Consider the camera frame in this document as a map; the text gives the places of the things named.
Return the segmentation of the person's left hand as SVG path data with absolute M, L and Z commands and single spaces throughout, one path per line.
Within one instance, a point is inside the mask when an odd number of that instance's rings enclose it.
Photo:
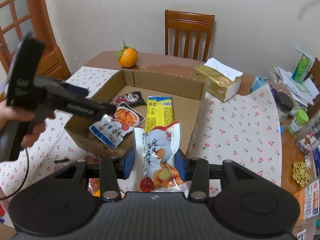
M 1 101 L 1 130 L 9 121 L 28 123 L 35 117 L 35 113 L 21 107 L 7 106 L 7 101 Z M 46 122 L 40 122 L 34 125 L 32 131 L 27 133 L 21 142 L 23 148 L 31 147 L 39 139 L 41 133 L 46 130 Z

